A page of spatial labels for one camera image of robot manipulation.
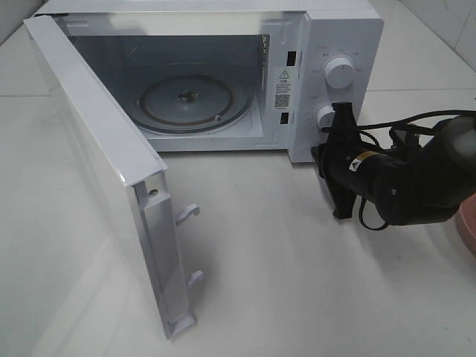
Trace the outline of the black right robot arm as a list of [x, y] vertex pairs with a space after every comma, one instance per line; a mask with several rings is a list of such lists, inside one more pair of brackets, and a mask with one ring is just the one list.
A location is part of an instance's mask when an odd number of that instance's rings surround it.
[[327, 139], [311, 148], [336, 219], [358, 219], [374, 204], [389, 226], [424, 225], [453, 217], [475, 194], [475, 111], [424, 112], [359, 125], [351, 103], [332, 105]]

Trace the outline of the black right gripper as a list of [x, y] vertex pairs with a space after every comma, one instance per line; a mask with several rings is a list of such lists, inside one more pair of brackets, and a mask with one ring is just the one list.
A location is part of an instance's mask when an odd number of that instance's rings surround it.
[[402, 193], [402, 160], [356, 131], [351, 102], [332, 104], [334, 118], [327, 140], [311, 148], [334, 205], [333, 216], [350, 219], [356, 197], [367, 201], [397, 200]]

